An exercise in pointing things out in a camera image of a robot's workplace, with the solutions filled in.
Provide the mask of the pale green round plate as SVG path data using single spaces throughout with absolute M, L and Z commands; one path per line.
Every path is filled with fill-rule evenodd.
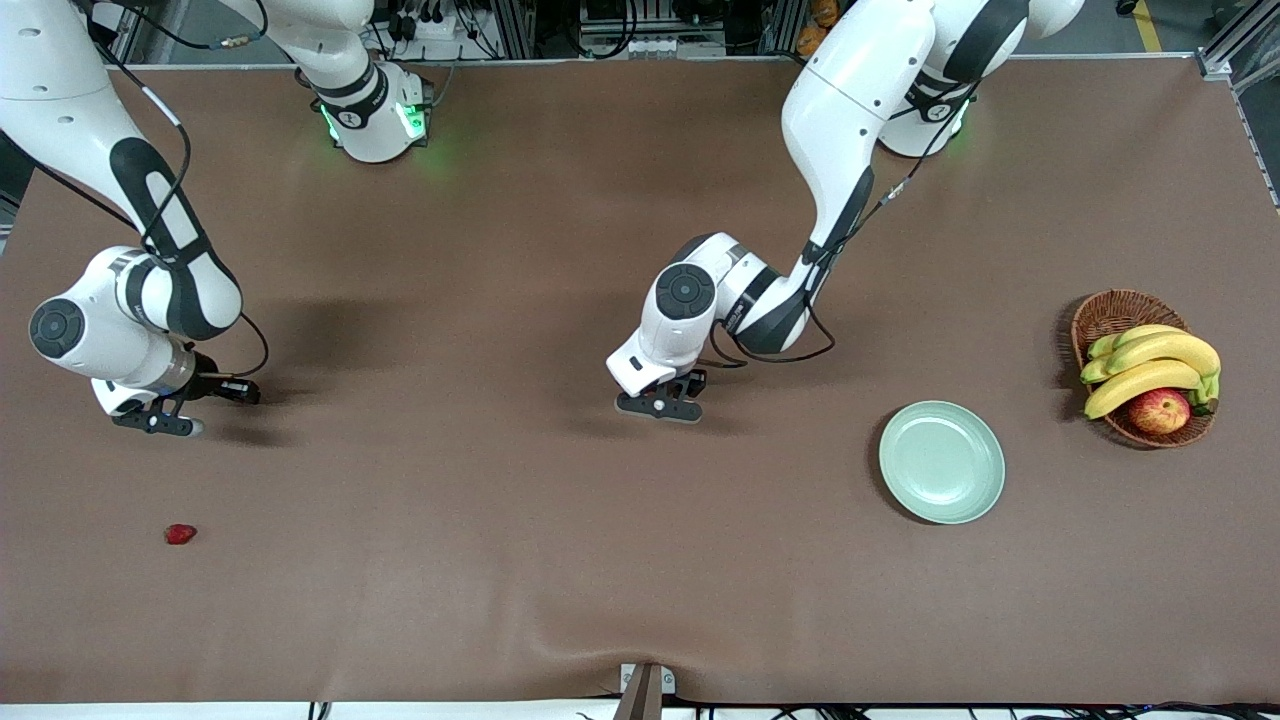
M 983 518 L 1005 488 L 1006 460 L 996 433 L 972 410 L 941 400 L 897 410 L 879 436 L 877 459 L 893 500 L 937 525 Z

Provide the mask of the brown table mat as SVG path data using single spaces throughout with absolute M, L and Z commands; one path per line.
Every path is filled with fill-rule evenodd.
M 0 701 L 690 700 L 1280 705 L 1280 215 L 1229 88 L 1183 59 L 1019 59 L 847 246 L 837 346 L 625 416 L 605 357 L 681 245 L 792 264 L 813 204 L 790 61 L 465 67 L 369 167 L 288 70 L 146 70 L 271 345 L 193 439 L 114 427 L 29 346 L 132 233 L 45 177 L 0 256 Z M 1213 425 L 1133 448 L 1064 341 L 1153 295 L 1221 372 Z M 1006 460 L 960 525 L 904 510 L 901 407 Z M 164 530 L 198 534 L 169 546 Z

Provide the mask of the white terminal block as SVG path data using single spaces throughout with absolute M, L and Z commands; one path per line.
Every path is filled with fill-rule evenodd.
M 721 58 L 726 46 L 721 36 L 708 35 L 643 35 L 628 42 L 627 59 L 666 60 Z

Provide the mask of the orange bread pile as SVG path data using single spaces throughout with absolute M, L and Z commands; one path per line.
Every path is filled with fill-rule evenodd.
M 799 31 L 795 53 L 810 58 L 844 15 L 845 0 L 808 0 L 803 27 Z

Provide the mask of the white power strip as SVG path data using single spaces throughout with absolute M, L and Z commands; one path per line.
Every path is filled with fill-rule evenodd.
M 403 5 L 388 22 L 396 41 L 452 40 L 456 20 L 444 13 L 443 0 Z

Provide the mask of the brown wicker basket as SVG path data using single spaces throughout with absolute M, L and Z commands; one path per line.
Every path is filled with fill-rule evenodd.
M 1069 343 L 1076 365 L 1083 368 L 1091 360 L 1091 347 L 1096 341 L 1151 324 L 1181 332 L 1190 329 L 1181 315 L 1153 295 L 1137 290 L 1106 290 L 1084 297 L 1076 305 L 1064 341 Z M 1187 424 L 1164 436 L 1142 430 L 1124 407 L 1102 416 L 1100 421 L 1108 428 L 1112 439 L 1133 448 L 1181 448 L 1210 432 L 1215 410 L 1215 404 L 1210 404 L 1203 411 L 1196 407 Z

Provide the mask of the red apple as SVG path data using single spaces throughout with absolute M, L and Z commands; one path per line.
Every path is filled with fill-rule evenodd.
M 1126 419 L 1142 434 L 1169 436 L 1187 425 L 1192 407 L 1180 389 L 1152 389 L 1126 404 Z

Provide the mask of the metal table edge bracket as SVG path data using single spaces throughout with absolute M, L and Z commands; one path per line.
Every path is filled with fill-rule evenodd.
M 620 703 L 613 720 L 662 720 L 667 696 L 675 696 L 675 671 L 659 664 L 621 667 Z

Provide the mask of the aluminium frame post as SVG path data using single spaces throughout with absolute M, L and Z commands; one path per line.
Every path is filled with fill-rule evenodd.
M 538 0 L 486 0 L 506 60 L 530 60 L 535 55 Z
M 797 38 L 809 19 L 809 0 L 762 0 L 760 54 L 795 53 Z

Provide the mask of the aluminium corner rail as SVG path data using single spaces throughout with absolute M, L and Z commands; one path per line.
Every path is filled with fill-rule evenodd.
M 1213 0 L 1219 32 L 1197 50 L 1206 79 L 1225 79 L 1280 215 L 1280 0 Z

